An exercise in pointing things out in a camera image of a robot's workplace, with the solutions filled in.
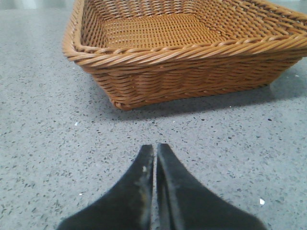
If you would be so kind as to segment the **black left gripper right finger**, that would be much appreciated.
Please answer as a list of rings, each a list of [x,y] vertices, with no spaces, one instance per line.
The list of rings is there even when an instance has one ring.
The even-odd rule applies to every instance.
[[[157,198],[162,230],[261,230],[255,216],[203,186],[170,146],[157,149]]]

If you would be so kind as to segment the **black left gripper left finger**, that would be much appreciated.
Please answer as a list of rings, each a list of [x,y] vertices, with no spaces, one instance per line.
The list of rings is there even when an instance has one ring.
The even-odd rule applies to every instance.
[[[154,153],[143,145],[134,162],[100,199],[63,220],[59,230],[148,230],[151,225]]]

